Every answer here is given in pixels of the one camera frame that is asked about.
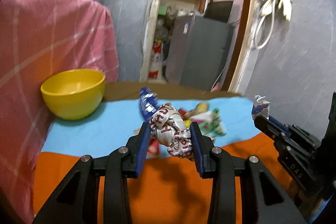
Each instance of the brown table surface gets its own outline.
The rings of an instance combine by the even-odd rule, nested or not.
[[[104,101],[138,99],[140,89],[144,86],[154,91],[159,99],[168,100],[209,100],[220,97],[239,96],[238,94],[227,91],[206,92],[173,84],[114,82],[106,83]]]

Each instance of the yellow bowl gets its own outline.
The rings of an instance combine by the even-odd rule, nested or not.
[[[44,102],[64,120],[78,120],[98,107],[105,92],[105,75],[97,70],[75,69],[56,74],[41,86]]]

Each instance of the pink tablecloth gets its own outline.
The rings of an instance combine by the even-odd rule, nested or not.
[[[113,22],[91,0],[1,0],[0,49],[0,185],[31,223],[36,160],[53,119],[40,85],[75,68],[98,69],[116,81]]]

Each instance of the refrigerator door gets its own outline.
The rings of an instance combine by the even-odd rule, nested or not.
[[[180,84],[184,63],[190,47],[189,34],[194,17],[177,18],[174,23],[166,66],[166,79],[169,83]]]
[[[232,26],[195,17],[180,85],[210,91],[223,70],[233,34]]]

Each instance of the silver bolt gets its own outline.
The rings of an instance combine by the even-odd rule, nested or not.
[[[90,159],[90,155],[81,156],[81,161],[82,162],[87,162],[89,159]]]
[[[254,164],[259,161],[259,159],[256,156],[250,156],[250,162],[253,162]]]
[[[219,154],[222,152],[222,149],[220,147],[215,146],[211,149],[211,151],[214,152],[215,154]]]
[[[118,149],[118,152],[119,152],[119,153],[122,153],[122,154],[125,154],[125,153],[128,152],[128,148],[125,147],[125,146],[122,146],[122,147],[120,147],[120,148]]]

